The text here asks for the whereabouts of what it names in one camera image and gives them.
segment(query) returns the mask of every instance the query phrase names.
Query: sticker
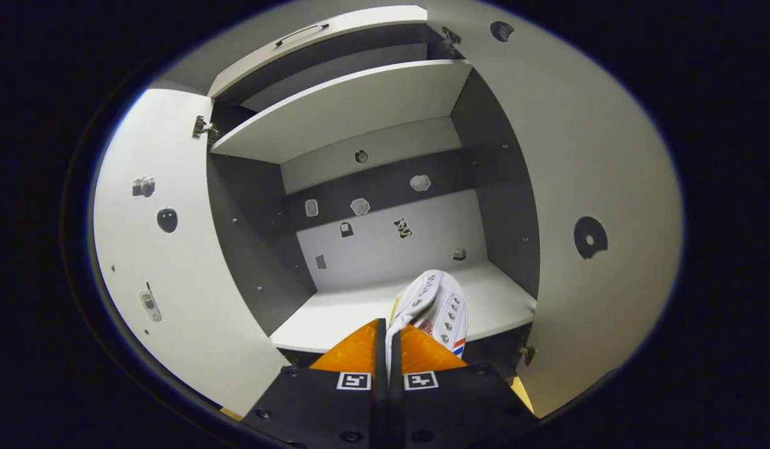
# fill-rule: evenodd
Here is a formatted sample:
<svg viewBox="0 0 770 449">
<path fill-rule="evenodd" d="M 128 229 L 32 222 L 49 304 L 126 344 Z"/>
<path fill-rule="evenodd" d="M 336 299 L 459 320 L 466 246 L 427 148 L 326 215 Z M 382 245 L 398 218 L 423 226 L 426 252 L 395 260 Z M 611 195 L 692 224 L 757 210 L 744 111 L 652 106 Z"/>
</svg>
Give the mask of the sticker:
<svg viewBox="0 0 770 449">
<path fill-rule="evenodd" d="M 437 384 L 437 378 L 435 377 L 433 370 L 404 375 L 405 390 L 437 389 L 437 387 L 439 387 L 439 385 Z"/>
<path fill-rule="evenodd" d="M 599 251 L 606 251 L 609 246 L 607 231 L 591 216 L 583 216 L 576 221 L 573 229 L 573 243 L 576 245 L 579 256 L 584 259 L 592 259 L 592 256 Z"/>
<path fill-rule="evenodd" d="M 337 378 L 339 390 L 370 390 L 371 375 L 368 372 L 342 372 Z"/>
<path fill-rule="evenodd" d="M 354 215 L 363 215 L 371 210 L 371 205 L 365 201 L 365 198 L 357 198 L 351 202 L 351 210 L 354 211 Z"/>
<path fill-rule="evenodd" d="M 151 176 L 142 176 L 133 181 L 133 197 L 140 198 L 144 196 L 148 198 L 155 192 L 155 179 Z"/>
<path fill-rule="evenodd" d="M 464 261 L 465 258 L 468 257 L 468 252 L 465 251 L 465 248 L 456 247 L 454 248 L 454 253 L 452 255 L 452 258 L 455 259 L 455 261 Z"/>
<path fill-rule="evenodd" d="M 348 236 L 353 236 L 354 230 L 351 228 L 351 224 L 349 224 L 348 221 L 344 221 L 340 224 L 340 236 L 342 238 L 348 238 Z"/>
<path fill-rule="evenodd" d="M 173 233 L 177 229 L 177 212 L 173 208 L 162 208 L 157 211 L 157 225 L 166 233 Z"/>
<path fill-rule="evenodd" d="M 430 185 L 432 185 L 432 181 L 430 181 L 430 177 L 426 175 L 413 176 L 413 179 L 410 180 L 410 186 L 412 186 L 415 191 L 428 190 Z"/>
<path fill-rule="evenodd" d="M 407 221 L 404 218 L 394 221 L 393 224 L 396 225 L 400 238 L 405 239 L 413 235 L 413 232 L 407 227 Z"/>
<path fill-rule="evenodd" d="M 496 21 L 490 24 L 490 34 L 501 42 L 507 42 L 513 31 L 515 28 L 507 22 Z"/>
<path fill-rule="evenodd" d="M 319 214 L 319 202 L 316 200 L 307 200 L 304 202 L 304 213 L 307 216 L 316 216 Z"/>
<path fill-rule="evenodd" d="M 363 150 L 357 151 L 354 153 L 354 161 L 365 164 L 365 162 L 368 162 L 368 153 L 365 153 Z"/>
</svg>

